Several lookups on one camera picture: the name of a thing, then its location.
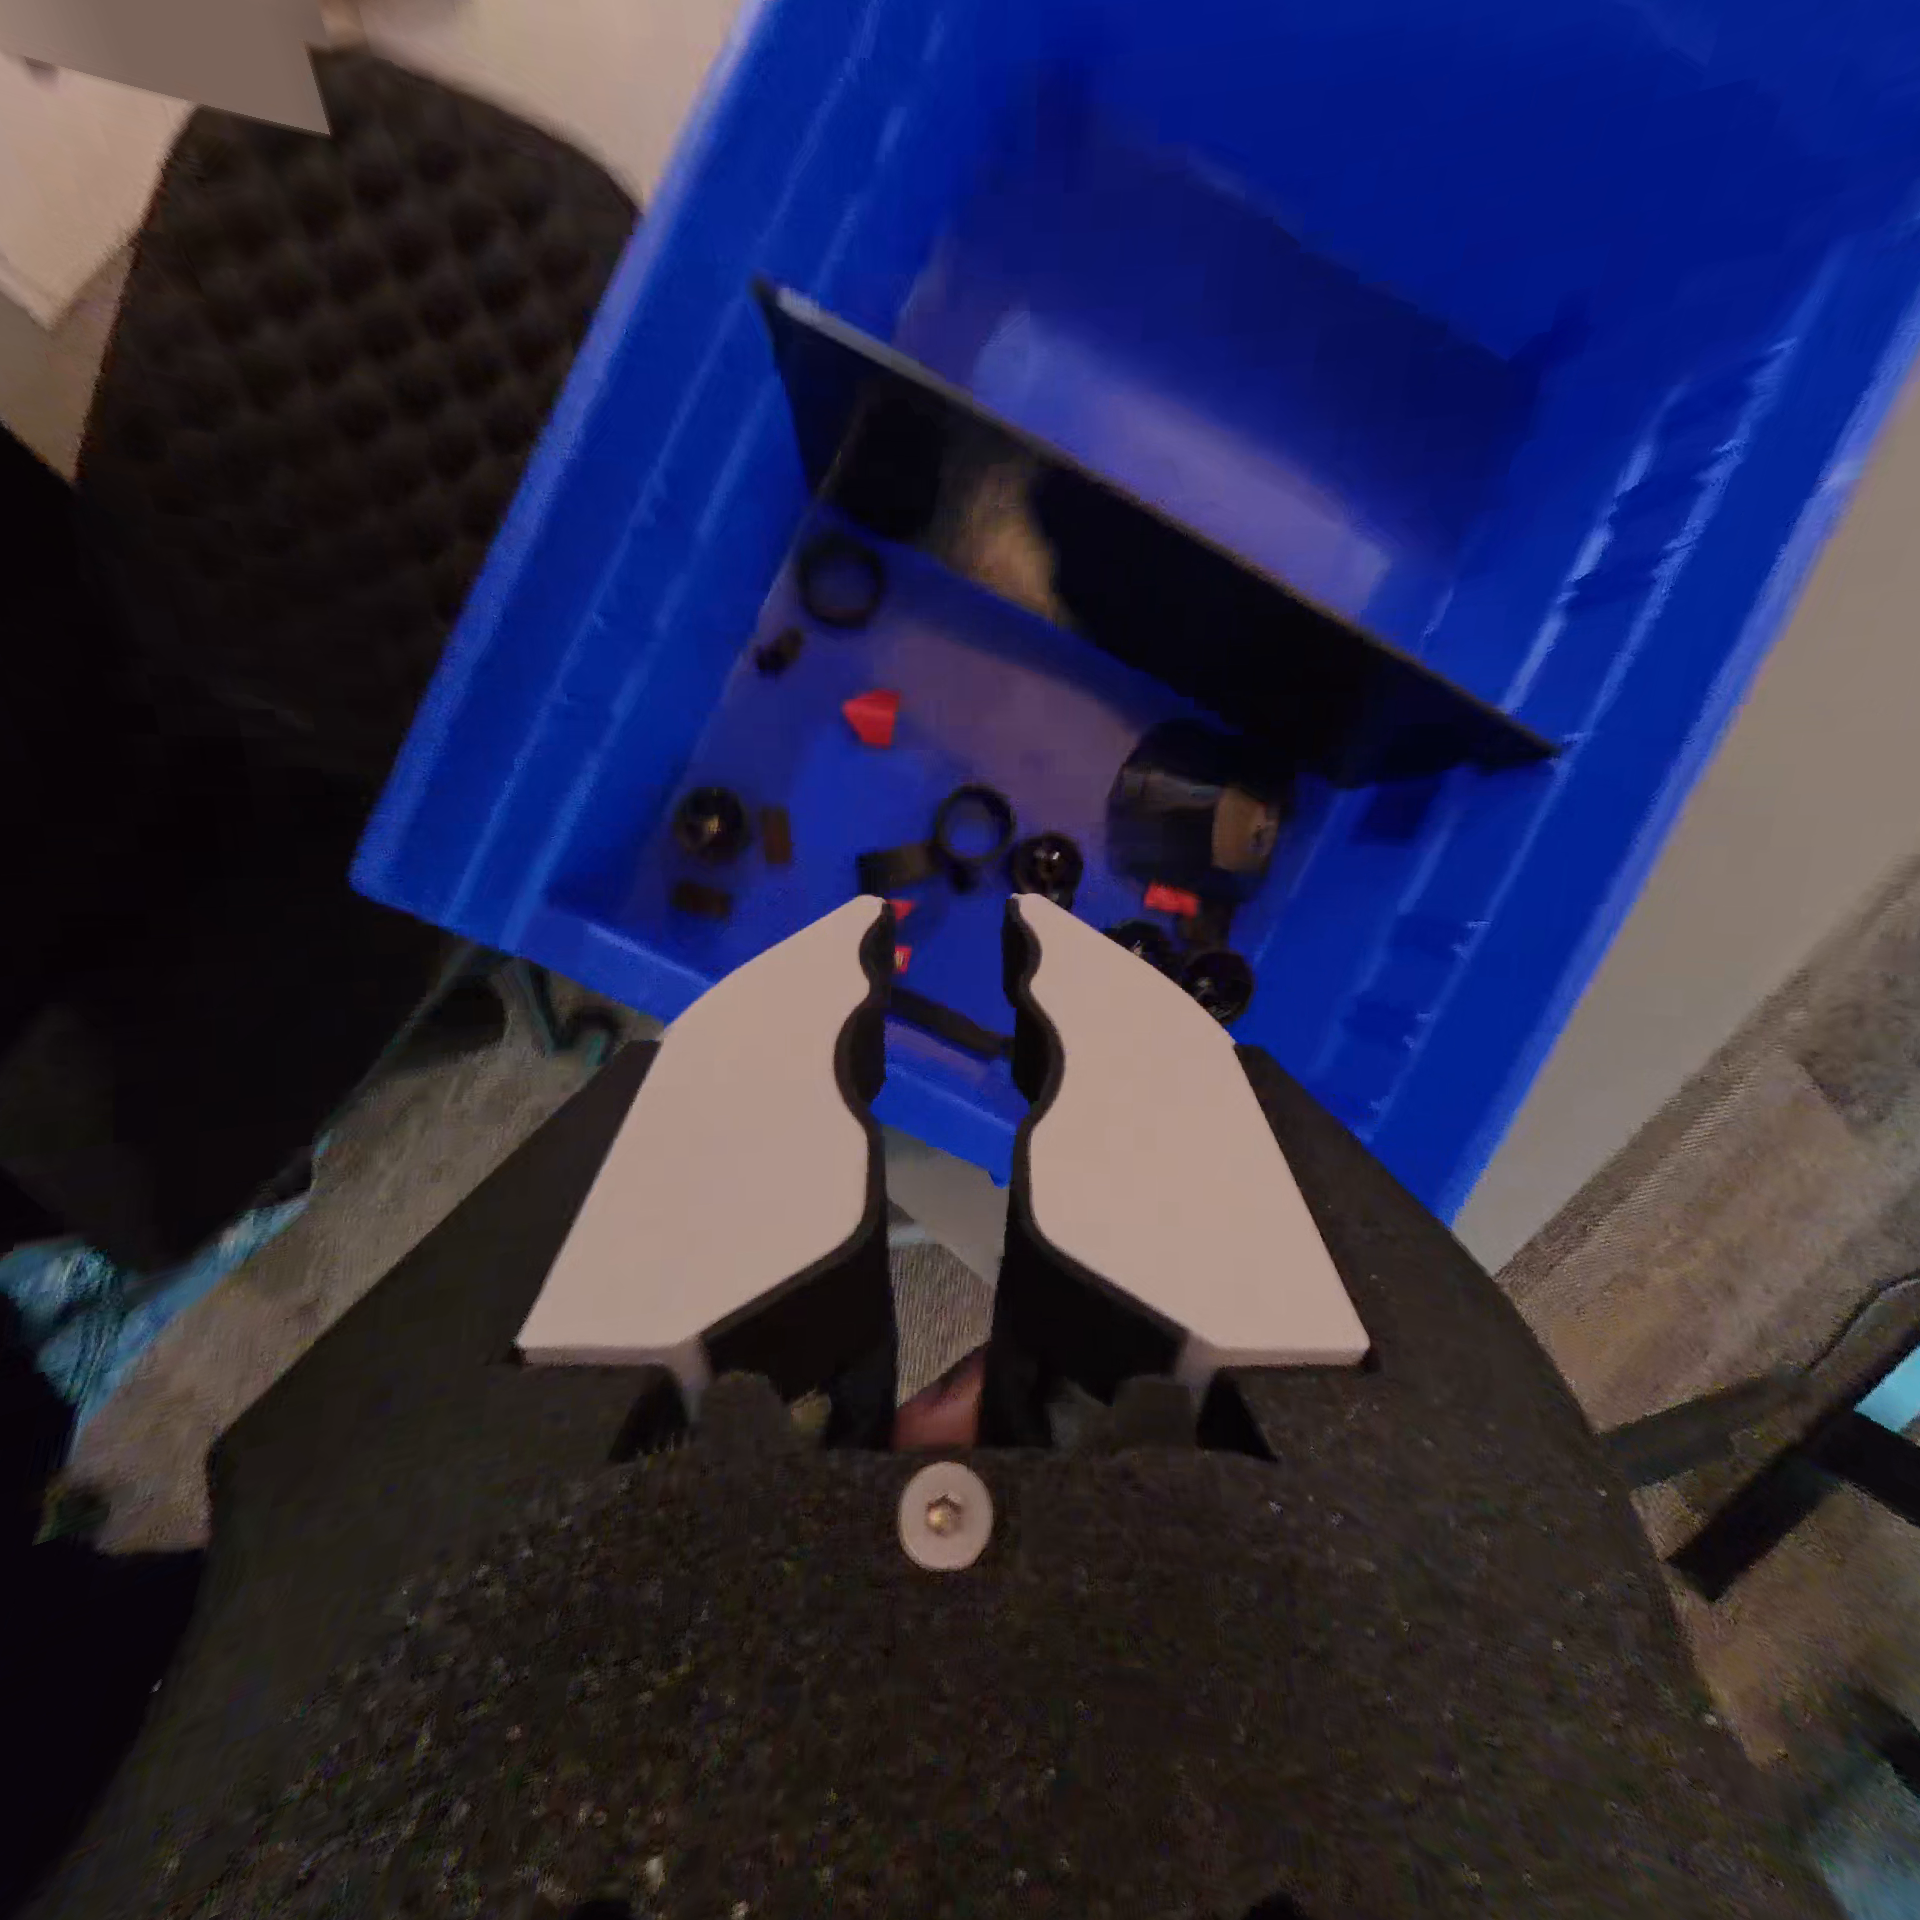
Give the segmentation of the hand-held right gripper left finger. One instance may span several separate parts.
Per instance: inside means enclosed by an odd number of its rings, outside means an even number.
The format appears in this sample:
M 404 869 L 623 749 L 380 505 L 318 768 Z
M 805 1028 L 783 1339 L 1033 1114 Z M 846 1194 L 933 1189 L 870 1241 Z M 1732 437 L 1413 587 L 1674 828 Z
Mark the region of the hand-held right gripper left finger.
M 857 897 L 666 1028 L 517 1332 L 526 1364 L 806 1395 L 897 1356 L 874 1116 L 894 966 L 892 905 Z

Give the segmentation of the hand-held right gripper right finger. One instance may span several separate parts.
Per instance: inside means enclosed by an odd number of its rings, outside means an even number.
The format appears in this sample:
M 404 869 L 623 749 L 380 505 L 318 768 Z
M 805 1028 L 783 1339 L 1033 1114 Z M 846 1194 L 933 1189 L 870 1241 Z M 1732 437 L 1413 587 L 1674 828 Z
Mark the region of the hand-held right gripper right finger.
M 1371 1339 L 1223 1025 L 1010 897 L 1015 1134 L 994 1336 L 1074 1384 L 1359 1368 Z

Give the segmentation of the pile of lego pieces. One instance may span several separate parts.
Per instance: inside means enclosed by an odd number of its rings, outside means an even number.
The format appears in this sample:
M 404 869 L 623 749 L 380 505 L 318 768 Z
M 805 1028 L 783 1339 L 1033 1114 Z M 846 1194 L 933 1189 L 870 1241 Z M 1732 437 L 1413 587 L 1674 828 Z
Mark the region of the pile of lego pieces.
M 1013 1037 L 1001 904 L 1076 912 L 1233 1026 L 1255 963 L 1234 897 L 1109 861 L 1106 801 L 1143 731 L 1219 723 L 946 566 L 806 538 L 699 734 L 633 916 L 709 984 L 853 897 L 897 916 L 897 986 Z

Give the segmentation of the blue plastic bin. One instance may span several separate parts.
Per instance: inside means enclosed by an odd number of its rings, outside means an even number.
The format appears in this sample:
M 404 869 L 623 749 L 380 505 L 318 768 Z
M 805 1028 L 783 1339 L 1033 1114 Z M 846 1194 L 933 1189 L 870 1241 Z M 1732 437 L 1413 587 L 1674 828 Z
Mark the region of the blue plastic bin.
M 1233 1036 L 1452 1216 L 1913 360 L 1915 4 L 748 8 L 353 867 L 657 1017 L 713 981 L 635 880 L 774 587 L 901 548 L 756 280 L 1559 746 L 1297 773 L 1234 916 Z

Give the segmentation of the crumpled plastic bag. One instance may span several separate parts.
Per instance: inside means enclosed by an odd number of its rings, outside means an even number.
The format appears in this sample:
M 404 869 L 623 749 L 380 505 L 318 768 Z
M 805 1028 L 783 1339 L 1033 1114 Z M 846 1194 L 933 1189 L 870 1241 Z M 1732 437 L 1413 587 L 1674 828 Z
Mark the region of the crumpled plastic bag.
M 1106 801 L 1109 861 L 1202 897 L 1247 897 L 1268 875 L 1298 778 L 1257 744 L 1193 718 L 1140 734 Z

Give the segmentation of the black bin divider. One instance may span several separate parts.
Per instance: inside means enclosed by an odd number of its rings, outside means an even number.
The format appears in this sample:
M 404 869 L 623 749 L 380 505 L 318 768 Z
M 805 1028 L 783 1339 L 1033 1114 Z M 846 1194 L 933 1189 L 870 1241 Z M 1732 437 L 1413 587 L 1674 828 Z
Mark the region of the black bin divider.
M 1562 747 L 1006 420 L 921 362 L 755 282 L 806 484 L 829 515 L 1163 683 L 1333 786 Z

